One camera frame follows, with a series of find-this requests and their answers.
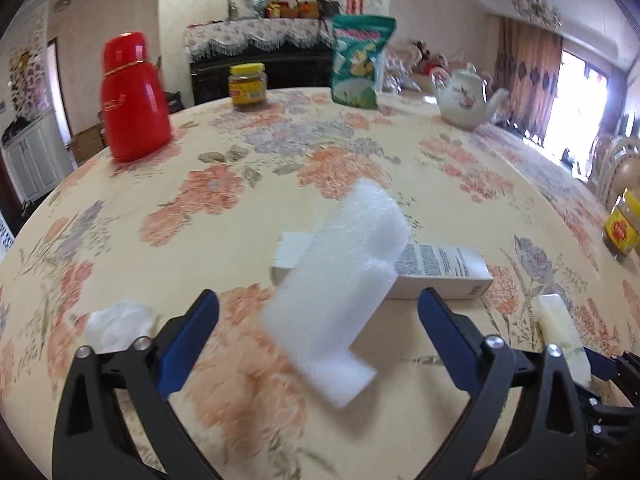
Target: teapot lid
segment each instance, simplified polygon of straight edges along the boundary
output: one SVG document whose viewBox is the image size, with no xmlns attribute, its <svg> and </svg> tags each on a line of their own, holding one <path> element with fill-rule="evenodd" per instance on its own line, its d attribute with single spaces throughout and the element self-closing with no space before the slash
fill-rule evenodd
<svg viewBox="0 0 640 480">
<path fill-rule="evenodd" d="M 477 79 L 482 79 L 478 75 L 478 72 L 476 72 L 476 67 L 474 66 L 473 63 L 467 63 L 466 67 L 456 70 L 455 73 L 460 75 L 470 76 Z"/>
</svg>

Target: yellow lid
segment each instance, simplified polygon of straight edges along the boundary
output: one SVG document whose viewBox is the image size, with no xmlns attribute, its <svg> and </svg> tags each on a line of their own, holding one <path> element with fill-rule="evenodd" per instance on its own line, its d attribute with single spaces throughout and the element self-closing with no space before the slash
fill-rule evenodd
<svg viewBox="0 0 640 480">
<path fill-rule="evenodd" d="M 231 75 L 249 75 L 256 72 L 264 72 L 264 63 L 245 63 L 231 67 Z"/>
<path fill-rule="evenodd" d="M 624 199 L 628 208 L 631 209 L 638 218 L 640 218 L 640 200 L 638 200 L 638 197 L 628 189 L 625 189 Z"/>
</svg>

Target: sunlight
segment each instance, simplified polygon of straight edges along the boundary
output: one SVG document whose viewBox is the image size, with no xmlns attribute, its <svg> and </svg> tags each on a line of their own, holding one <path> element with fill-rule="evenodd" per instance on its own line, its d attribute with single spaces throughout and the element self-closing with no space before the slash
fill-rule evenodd
<svg viewBox="0 0 640 480">
<path fill-rule="evenodd" d="M 584 172 L 607 103 L 607 78 L 579 57 L 562 53 L 558 95 L 546 129 L 545 150 L 560 159 L 565 148 Z"/>
</svg>

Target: round table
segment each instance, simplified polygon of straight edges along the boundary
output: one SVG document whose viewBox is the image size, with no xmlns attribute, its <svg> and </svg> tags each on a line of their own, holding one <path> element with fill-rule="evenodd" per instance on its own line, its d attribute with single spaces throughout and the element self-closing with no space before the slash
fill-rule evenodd
<svg viewBox="0 0 640 480">
<path fill-rule="evenodd" d="M 115 164 L 105 150 L 17 237 L 0 267 L 0 410 L 46 475 L 88 314 L 135 300 L 162 326 L 211 288 L 220 322 L 170 402 L 225 479 L 414 478 L 468 399 L 415 301 L 386 301 L 356 340 L 378 375 L 342 410 L 300 380 L 260 324 L 282 232 L 317 229 L 360 177 L 387 188 L 412 239 L 482 251 L 491 289 L 449 303 L 483 333 L 541 348 L 531 300 L 558 293 L 585 345 L 640 350 L 638 258 L 612 259 L 603 207 L 521 139 L 491 125 L 463 132 L 436 106 L 403 97 L 359 110 L 315 88 L 271 91 L 269 102 L 248 113 L 221 100 L 175 114 L 174 142 L 134 163 Z M 130 400 L 119 398 L 143 459 L 160 468 Z M 482 463 L 509 421 L 501 418 Z"/>
</svg>

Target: doorway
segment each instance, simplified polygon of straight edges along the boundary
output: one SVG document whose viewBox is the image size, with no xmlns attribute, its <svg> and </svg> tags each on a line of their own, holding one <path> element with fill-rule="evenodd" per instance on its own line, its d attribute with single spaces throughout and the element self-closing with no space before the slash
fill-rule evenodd
<svg viewBox="0 0 640 480">
<path fill-rule="evenodd" d="M 49 79 L 49 90 L 53 101 L 53 113 L 56 116 L 58 131 L 65 146 L 71 143 L 71 129 L 66 116 L 65 100 L 60 88 L 60 71 L 58 70 L 58 42 L 57 38 L 47 43 L 47 78 Z"/>
<path fill-rule="evenodd" d="M 545 151 L 560 159 L 564 150 L 584 173 L 607 103 L 607 78 L 577 56 L 562 51 L 558 94 L 546 128 Z"/>
</svg>

